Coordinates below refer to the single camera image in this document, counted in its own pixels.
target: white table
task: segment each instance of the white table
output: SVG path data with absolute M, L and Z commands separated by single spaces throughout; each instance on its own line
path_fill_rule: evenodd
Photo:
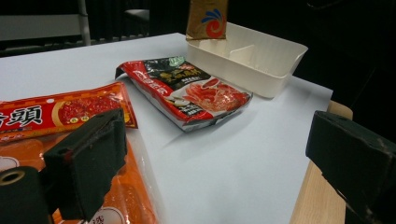
M 132 41 L 0 59 L 0 101 L 94 89 L 114 82 L 133 60 L 186 55 L 185 36 Z M 289 223 L 309 159 L 315 110 L 332 91 L 292 77 L 273 100 L 254 96 L 225 122 L 183 133 L 126 76 L 139 125 L 128 139 L 163 224 Z

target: wooden edge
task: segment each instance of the wooden edge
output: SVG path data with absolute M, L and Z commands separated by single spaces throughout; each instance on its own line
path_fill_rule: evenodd
M 353 112 L 345 105 L 330 101 L 328 112 L 352 119 Z M 310 161 L 294 206 L 290 224 L 344 224 L 346 203 Z

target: plastic wrapper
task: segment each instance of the plastic wrapper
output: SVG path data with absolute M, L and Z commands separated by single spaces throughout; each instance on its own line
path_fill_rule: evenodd
M 187 40 L 225 39 L 228 0 L 190 0 Z
M 122 63 L 136 87 L 185 132 L 214 125 L 248 105 L 253 94 L 210 76 L 182 56 Z
M 57 133 L 0 144 L 0 171 L 22 165 L 35 167 L 38 171 L 42 170 L 45 167 L 42 159 L 44 152 L 68 134 Z M 159 223 L 129 143 L 125 162 L 118 174 L 113 177 L 105 202 L 89 222 L 90 224 Z M 85 223 L 83 220 L 63 220 L 59 210 L 56 210 L 52 217 L 56 224 Z
M 0 143 L 73 131 L 92 116 L 120 107 L 126 127 L 137 128 L 122 82 L 93 90 L 0 102 Z

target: plastic tray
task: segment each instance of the plastic tray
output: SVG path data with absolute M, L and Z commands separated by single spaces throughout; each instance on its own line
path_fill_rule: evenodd
M 187 61 L 208 74 L 274 98 L 308 47 L 227 23 L 227 38 L 188 41 Z

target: red food package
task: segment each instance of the red food package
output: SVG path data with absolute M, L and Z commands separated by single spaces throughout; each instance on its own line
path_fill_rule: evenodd
M 185 132 L 222 121 L 247 106 L 253 96 L 210 76 L 182 56 L 122 63 L 116 78 L 124 73 Z
M 0 143 L 73 131 L 94 115 L 120 107 L 126 127 L 137 128 L 122 82 L 94 90 L 0 102 Z

